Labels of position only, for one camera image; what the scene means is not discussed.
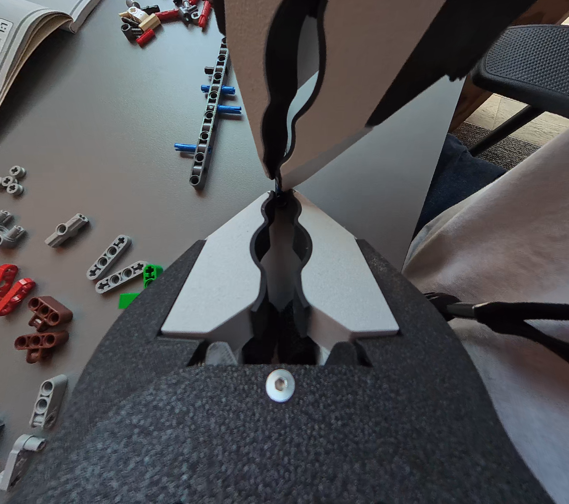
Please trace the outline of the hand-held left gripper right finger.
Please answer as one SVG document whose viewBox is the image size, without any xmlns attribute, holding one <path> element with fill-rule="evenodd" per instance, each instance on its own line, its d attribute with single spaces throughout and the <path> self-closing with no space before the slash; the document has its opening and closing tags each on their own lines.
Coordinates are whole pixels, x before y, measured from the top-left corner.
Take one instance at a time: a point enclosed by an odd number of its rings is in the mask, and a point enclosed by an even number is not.
<svg viewBox="0 0 569 504">
<path fill-rule="evenodd" d="M 293 226 L 293 320 L 324 365 L 336 344 L 392 337 L 399 325 L 357 238 L 296 190 L 287 194 Z"/>
</svg>

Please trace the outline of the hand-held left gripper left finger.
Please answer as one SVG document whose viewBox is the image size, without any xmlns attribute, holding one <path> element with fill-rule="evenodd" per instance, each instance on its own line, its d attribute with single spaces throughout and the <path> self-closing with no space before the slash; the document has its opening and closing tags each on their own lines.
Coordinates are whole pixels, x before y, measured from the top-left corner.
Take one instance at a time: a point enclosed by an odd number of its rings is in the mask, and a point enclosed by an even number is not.
<svg viewBox="0 0 569 504">
<path fill-rule="evenodd" d="M 273 360 L 278 314 L 262 259 L 271 246 L 275 209 L 275 192 L 264 193 L 206 238 L 162 336 L 224 342 L 246 364 Z"/>
</svg>

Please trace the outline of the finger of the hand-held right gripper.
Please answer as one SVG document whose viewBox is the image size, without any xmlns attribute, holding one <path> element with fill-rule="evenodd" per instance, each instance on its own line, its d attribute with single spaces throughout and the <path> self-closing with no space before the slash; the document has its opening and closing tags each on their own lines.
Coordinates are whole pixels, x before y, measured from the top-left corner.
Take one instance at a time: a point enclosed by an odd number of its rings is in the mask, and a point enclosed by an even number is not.
<svg viewBox="0 0 569 504">
<path fill-rule="evenodd" d="M 294 124 L 281 166 L 284 190 L 301 184 L 370 131 L 367 122 L 446 0 L 327 0 L 325 67 Z"/>
<path fill-rule="evenodd" d="M 224 0 L 226 38 L 258 156 L 274 180 L 288 145 L 298 46 L 318 0 Z"/>
</svg>

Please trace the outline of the long grey lego beam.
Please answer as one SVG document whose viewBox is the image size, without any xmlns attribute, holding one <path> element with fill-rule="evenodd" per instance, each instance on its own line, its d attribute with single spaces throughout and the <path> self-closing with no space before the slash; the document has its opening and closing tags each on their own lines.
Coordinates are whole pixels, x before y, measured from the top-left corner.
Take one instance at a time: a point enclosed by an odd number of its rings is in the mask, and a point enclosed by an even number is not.
<svg viewBox="0 0 569 504">
<path fill-rule="evenodd" d="M 201 85 L 206 105 L 197 140 L 194 144 L 174 144 L 176 152 L 193 158 L 189 183 L 195 190 L 203 190 L 205 187 L 220 119 L 227 116 L 242 116 L 241 106 L 225 104 L 225 98 L 236 94 L 236 88 L 226 84 L 230 68 L 231 57 L 227 38 L 224 36 L 220 42 L 215 64 L 204 67 L 204 73 L 210 78 L 210 82 Z"/>
</svg>

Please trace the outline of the thin grey lego liftarm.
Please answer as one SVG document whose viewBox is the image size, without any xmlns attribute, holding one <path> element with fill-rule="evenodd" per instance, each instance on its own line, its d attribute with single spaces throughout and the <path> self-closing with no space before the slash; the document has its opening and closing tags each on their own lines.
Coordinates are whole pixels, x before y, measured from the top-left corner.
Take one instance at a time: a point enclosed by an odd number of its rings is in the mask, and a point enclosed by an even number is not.
<svg viewBox="0 0 569 504">
<path fill-rule="evenodd" d="M 147 261 L 139 260 L 99 280 L 95 286 L 96 293 L 104 294 L 120 287 L 124 283 L 142 275 L 146 266 L 148 266 Z"/>
<path fill-rule="evenodd" d="M 113 267 L 118 259 L 125 253 L 132 243 L 132 238 L 127 235 L 119 235 L 105 249 L 105 251 L 89 267 L 86 276 L 88 280 L 96 281 Z"/>
</svg>

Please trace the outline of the grey lego axle connector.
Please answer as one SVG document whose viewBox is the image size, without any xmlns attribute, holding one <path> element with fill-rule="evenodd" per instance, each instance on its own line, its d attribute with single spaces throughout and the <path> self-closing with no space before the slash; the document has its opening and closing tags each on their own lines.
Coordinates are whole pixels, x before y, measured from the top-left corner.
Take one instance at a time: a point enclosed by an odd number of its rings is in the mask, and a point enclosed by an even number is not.
<svg viewBox="0 0 569 504">
<path fill-rule="evenodd" d="M 45 244 L 52 248 L 59 247 L 67 240 L 75 237 L 88 224 L 89 218 L 81 213 L 77 213 L 67 222 L 58 224 L 54 233 L 46 238 Z"/>
</svg>

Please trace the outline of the red lego liftarm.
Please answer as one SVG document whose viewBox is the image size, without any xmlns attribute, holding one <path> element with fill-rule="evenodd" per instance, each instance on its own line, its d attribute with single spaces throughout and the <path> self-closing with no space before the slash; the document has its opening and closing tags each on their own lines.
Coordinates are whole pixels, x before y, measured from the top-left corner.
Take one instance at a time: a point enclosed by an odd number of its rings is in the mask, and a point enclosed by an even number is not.
<svg viewBox="0 0 569 504">
<path fill-rule="evenodd" d="M 18 275 L 18 266 L 14 264 L 2 264 L 0 267 L 0 297 L 3 298 L 10 291 L 16 276 Z"/>
<path fill-rule="evenodd" d="M 9 315 L 32 292 L 36 282 L 31 278 L 19 279 L 1 298 L 1 317 Z"/>
</svg>

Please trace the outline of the thick grey lego liftarm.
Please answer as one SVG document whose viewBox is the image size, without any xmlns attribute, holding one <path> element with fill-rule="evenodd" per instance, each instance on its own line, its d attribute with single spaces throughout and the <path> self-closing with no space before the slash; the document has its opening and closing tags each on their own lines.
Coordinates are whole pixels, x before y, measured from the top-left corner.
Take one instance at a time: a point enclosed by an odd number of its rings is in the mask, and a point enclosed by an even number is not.
<svg viewBox="0 0 569 504">
<path fill-rule="evenodd" d="M 45 380 L 39 388 L 30 418 L 30 427 L 50 429 L 57 421 L 67 390 L 68 377 L 60 374 Z"/>
</svg>

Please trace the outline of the light grey bent lego piece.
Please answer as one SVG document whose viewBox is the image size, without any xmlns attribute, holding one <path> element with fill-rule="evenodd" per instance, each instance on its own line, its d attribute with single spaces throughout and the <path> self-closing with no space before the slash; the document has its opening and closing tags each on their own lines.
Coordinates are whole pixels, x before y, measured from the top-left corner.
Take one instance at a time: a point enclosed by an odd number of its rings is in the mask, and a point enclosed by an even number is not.
<svg viewBox="0 0 569 504">
<path fill-rule="evenodd" d="M 1 491 L 9 492 L 23 479 L 35 453 L 44 450 L 47 439 L 23 434 L 15 441 L 1 472 Z"/>
</svg>

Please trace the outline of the black office chair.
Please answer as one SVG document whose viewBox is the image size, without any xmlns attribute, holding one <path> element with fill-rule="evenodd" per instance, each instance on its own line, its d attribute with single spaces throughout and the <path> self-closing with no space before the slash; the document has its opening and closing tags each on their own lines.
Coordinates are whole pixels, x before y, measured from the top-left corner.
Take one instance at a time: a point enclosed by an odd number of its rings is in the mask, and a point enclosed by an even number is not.
<svg viewBox="0 0 569 504">
<path fill-rule="evenodd" d="M 473 157 L 545 112 L 568 118 L 568 25 L 507 28 L 478 61 L 471 78 L 479 88 L 526 105 L 473 145 Z"/>
</svg>

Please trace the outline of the person's leg in dark pants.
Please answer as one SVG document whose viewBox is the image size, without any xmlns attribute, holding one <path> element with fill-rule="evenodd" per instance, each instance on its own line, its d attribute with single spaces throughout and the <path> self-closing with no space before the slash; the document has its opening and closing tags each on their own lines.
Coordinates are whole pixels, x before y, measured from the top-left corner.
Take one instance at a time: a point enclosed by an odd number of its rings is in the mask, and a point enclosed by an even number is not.
<svg viewBox="0 0 569 504">
<path fill-rule="evenodd" d="M 503 176 L 507 170 L 474 157 L 447 134 L 413 236 L 435 217 Z"/>
</svg>

